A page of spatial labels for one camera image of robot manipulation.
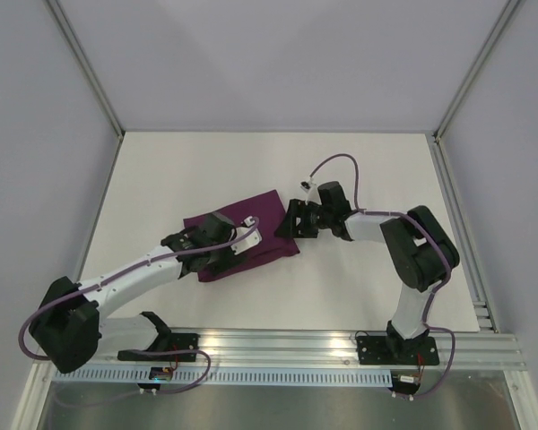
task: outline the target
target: red wire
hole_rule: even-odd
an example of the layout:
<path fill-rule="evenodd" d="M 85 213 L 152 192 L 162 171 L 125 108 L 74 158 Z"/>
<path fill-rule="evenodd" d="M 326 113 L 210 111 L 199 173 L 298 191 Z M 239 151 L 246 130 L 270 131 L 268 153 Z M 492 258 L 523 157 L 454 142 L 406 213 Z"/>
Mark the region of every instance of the red wire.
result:
<path fill-rule="evenodd" d="M 173 346 L 173 350 L 174 351 L 177 351 L 178 350 L 178 347 L 176 347 L 175 345 Z M 169 362 L 169 368 L 171 369 L 171 372 L 175 372 L 176 370 L 178 370 L 178 367 L 179 367 L 179 356 L 176 356 L 176 366 L 174 367 L 171 362 Z"/>

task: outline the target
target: white table surface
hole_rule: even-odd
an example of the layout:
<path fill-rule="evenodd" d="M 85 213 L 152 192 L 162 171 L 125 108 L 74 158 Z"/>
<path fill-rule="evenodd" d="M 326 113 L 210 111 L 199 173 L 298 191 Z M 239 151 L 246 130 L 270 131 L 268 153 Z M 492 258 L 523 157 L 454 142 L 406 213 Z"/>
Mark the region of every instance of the white table surface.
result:
<path fill-rule="evenodd" d="M 183 218 L 276 189 L 286 208 L 322 159 L 360 163 L 360 205 L 425 204 L 453 237 L 425 136 L 387 133 L 127 133 L 83 278 L 115 269 L 183 228 Z M 353 169 L 336 159 L 315 177 L 338 180 L 352 200 Z M 386 247 L 321 232 L 300 254 L 214 283 L 195 275 L 158 287 L 114 316 L 153 311 L 176 327 L 384 330 L 401 288 Z M 430 323 L 478 331 L 464 272 L 438 293 Z"/>

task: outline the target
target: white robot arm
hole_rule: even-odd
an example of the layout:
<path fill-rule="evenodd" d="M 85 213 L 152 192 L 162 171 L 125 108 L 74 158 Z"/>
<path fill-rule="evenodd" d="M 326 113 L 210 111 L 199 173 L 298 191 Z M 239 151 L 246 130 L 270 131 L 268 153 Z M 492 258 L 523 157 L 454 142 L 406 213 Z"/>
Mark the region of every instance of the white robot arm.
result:
<path fill-rule="evenodd" d="M 95 356 L 148 360 L 135 351 L 171 351 L 175 335 L 154 313 L 108 317 L 141 294 L 188 273 L 207 269 L 215 275 L 244 262 L 243 253 L 262 240 L 257 222 L 249 217 L 235 227 L 214 212 L 199 227 L 167 236 L 160 246 L 127 266 L 79 283 L 58 279 L 29 318 L 30 335 L 61 373 L 72 372 Z M 160 361 L 170 359 L 160 357 Z"/>
<path fill-rule="evenodd" d="M 275 235 L 315 238 L 320 229 L 331 229 L 346 241 L 386 244 L 403 286 L 383 341 L 372 336 L 361 340 L 366 346 L 359 350 L 360 362 L 415 365 L 417 353 L 435 350 L 434 340 L 428 337 L 427 317 L 434 294 L 460 263 L 455 246 L 425 206 L 407 213 L 353 210 L 338 182 L 302 185 L 309 193 L 317 188 L 321 204 L 291 200 Z M 428 366 L 437 363 L 437 354 L 427 355 Z"/>

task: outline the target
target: white wall panel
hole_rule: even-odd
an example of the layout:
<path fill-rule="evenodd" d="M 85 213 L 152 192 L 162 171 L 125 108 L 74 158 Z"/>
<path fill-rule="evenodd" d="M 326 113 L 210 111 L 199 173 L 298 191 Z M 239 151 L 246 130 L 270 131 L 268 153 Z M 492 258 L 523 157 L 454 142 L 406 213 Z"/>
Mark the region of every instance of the white wall panel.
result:
<path fill-rule="evenodd" d="M 445 148 L 501 328 L 518 336 L 538 391 L 538 0 L 508 28 Z"/>
<path fill-rule="evenodd" d="M 31 365 L 18 330 L 75 276 L 116 148 L 44 5 L 0 0 L 0 430 Z"/>
<path fill-rule="evenodd" d="M 125 129 L 434 130 L 505 0 L 61 0 Z"/>

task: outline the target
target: purple cloth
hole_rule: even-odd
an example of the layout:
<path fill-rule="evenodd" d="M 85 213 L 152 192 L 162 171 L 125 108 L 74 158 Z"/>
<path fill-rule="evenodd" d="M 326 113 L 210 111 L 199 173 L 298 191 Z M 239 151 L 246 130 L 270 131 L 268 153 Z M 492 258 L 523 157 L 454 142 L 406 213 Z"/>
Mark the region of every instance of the purple cloth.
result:
<path fill-rule="evenodd" d="M 283 239 L 273 234 L 285 218 L 285 209 L 276 190 L 230 204 L 217 212 L 231 219 L 236 226 L 239 226 L 248 216 L 258 217 L 261 243 L 245 251 L 247 255 L 245 262 L 218 276 L 213 276 L 208 270 L 198 272 L 197 277 L 200 282 L 220 280 L 240 271 L 248 271 L 274 262 L 281 257 L 291 257 L 299 253 L 299 248 L 293 239 Z M 184 219 L 183 223 L 186 228 L 197 226 L 204 220 L 205 215 Z"/>

